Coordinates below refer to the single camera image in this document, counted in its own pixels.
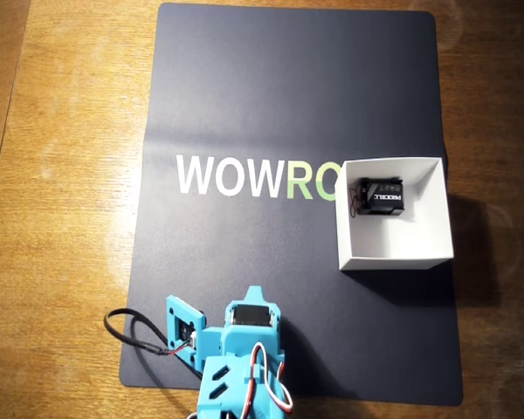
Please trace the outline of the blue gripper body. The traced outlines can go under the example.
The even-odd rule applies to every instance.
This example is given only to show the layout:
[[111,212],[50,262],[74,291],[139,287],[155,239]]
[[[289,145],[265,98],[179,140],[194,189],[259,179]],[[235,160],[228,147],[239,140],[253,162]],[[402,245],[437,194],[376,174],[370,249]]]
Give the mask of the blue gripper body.
[[239,300],[226,308],[223,326],[198,328],[198,418],[284,418],[293,412],[282,382],[280,321],[276,304]]

